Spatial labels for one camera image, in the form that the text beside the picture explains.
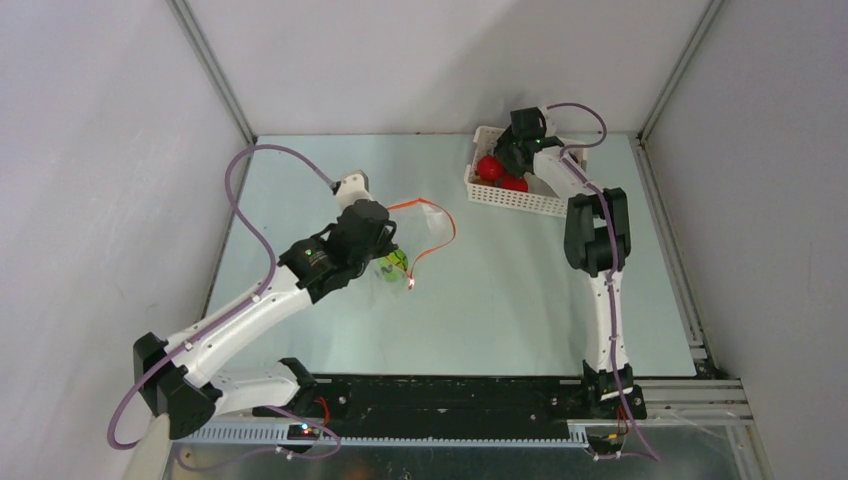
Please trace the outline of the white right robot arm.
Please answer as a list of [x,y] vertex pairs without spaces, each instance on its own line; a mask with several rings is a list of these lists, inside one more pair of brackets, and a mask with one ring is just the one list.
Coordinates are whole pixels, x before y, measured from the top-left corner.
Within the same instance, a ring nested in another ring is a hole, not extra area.
[[566,206],[563,249],[569,266],[585,274],[593,302],[582,362],[581,402],[596,418],[611,414],[631,424],[637,387],[622,327],[622,280],[632,249],[626,192],[592,179],[577,157],[580,143],[556,134],[548,108],[513,110],[493,154],[506,172],[531,174]]

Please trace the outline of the green toy watermelon ball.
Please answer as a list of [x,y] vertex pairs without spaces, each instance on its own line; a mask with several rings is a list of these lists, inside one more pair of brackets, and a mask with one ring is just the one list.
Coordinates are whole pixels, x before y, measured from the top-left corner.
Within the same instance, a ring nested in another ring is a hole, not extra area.
[[378,259],[379,274],[384,281],[389,283],[406,279],[408,266],[408,257],[400,248]]

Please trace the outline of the clear zip bag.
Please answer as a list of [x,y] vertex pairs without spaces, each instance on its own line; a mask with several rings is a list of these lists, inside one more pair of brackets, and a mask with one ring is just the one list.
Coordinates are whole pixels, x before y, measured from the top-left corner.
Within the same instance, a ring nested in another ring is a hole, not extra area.
[[421,263],[450,245],[457,236],[453,215],[432,200],[418,197],[401,201],[389,206],[388,211],[397,224],[394,242],[408,257],[408,273],[406,279],[389,283],[379,274],[379,258],[372,261],[363,277],[362,289],[367,294],[365,305],[369,309],[388,305],[415,290]]

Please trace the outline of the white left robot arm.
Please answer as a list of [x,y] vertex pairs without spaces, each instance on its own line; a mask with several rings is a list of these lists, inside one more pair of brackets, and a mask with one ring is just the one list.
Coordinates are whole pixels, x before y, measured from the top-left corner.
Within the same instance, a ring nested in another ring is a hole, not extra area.
[[169,420],[169,437],[194,434],[232,411],[282,407],[304,416],[316,403],[314,380],[294,358],[252,375],[223,366],[282,320],[363,275],[391,253],[397,225],[386,207],[360,199],[322,231],[299,240],[272,263],[270,275],[217,313],[161,339],[133,345],[134,378],[151,413]]

